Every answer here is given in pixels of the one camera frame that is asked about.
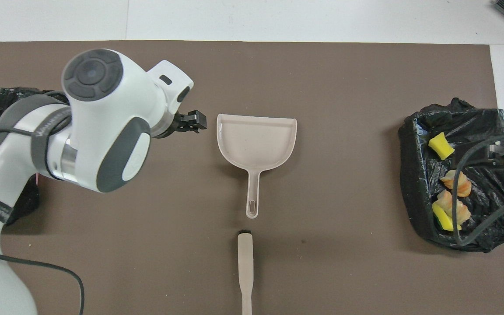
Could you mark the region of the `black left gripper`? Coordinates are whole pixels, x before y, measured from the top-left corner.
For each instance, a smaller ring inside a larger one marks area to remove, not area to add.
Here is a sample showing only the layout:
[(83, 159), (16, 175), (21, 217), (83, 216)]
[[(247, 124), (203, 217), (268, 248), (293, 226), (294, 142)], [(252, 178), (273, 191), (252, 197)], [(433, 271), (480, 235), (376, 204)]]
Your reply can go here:
[(174, 118), (170, 126), (162, 133), (162, 138), (172, 135), (174, 132), (189, 132), (199, 134), (200, 130), (207, 129), (207, 118), (199, 110), (192, 110), (186, 115), (179, 112), (174, 114)]

